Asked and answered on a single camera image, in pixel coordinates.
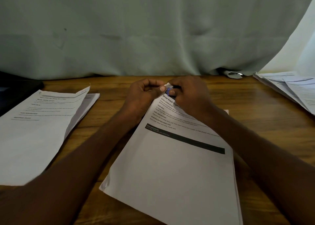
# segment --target person's right hand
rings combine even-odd
[[[169,81],[181,89],[171,89],[170,95],[176,96],[176,103],[188,114],[202,121],[203,117],[217,107],[212,103],[205,82],[198,76],[177,77]]]

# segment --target wood grain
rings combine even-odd
[[[90,92],[100,93],[99,100],[69,135],[53,164],[76,149],[107,122],[123,105],[130,83],[142,78],[145,77],[91,77],[46,81],[45,90],[48,91],[77,92],[91,84]],[[167,82],[173,77],[154,78]],[[229,110],[232,117],[262,137],[315,165],[315,123],[311,114],[252,77],[202,78],[207,83],[213,102],[220,108]],[[106,160],[104,169],[95,179],[74,224],[161,224],[98,189],[130,136],[131,133],[121,139]],[[237,156],[235,167],[244,224],[289,224],[257,185],[255,175]]]

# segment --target forearm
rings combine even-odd
[[[315,219],[315,168],[258,136],[218,108],[202,121],[217,132],[253,169],[290,218]]]
[[[5,194],[2,218],[8,224],[69,224],[105,158],[132,126],[127,116],[114,116],[44,174]]]

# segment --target hand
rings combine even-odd
[[[155,79],[143,79],[130,85],[125,103],[120,113],[133,120],[136,126],[147,112],[151,102],[166,91],[164,82]]]
[[[170,95],[176,96],[176,103],[188,114],[202,121],[209,111],[217,107],[212,103],[209,90],[198,76],[177,77],[169,81],[173,86],[181,89],[172,89]]]

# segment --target person's left hand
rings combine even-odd
[[[156,79],[143,79],[130,85],[126,100],[120,113],[132,118],[134,126],[147,112],[151,102],[166,91],[164,82]]]

